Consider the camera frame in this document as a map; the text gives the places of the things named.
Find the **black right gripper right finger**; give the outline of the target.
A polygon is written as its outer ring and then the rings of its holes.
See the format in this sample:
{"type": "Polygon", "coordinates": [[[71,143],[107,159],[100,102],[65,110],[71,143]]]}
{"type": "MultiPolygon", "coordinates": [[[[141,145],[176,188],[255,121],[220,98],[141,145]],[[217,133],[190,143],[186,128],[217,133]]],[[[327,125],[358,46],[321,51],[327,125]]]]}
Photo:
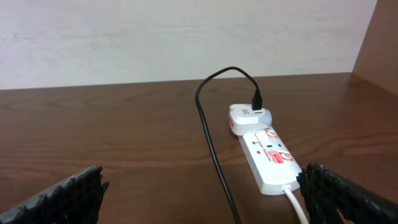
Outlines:
{"type": "Polygon", "coordinates": [[[397,224],[397,204],[328,170],[308,163],[297,176],[310,223],[397,224]]]}

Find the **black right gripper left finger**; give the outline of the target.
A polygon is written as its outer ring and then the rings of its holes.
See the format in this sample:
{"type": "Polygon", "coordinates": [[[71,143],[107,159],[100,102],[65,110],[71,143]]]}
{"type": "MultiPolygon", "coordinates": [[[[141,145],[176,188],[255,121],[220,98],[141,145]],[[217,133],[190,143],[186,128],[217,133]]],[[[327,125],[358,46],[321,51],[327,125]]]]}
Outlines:
{"type": "Polygon", "coordinates": [[[1,212],[2,224],[96,224],[109,182],[101,166],[89,166],[1,212]]]}

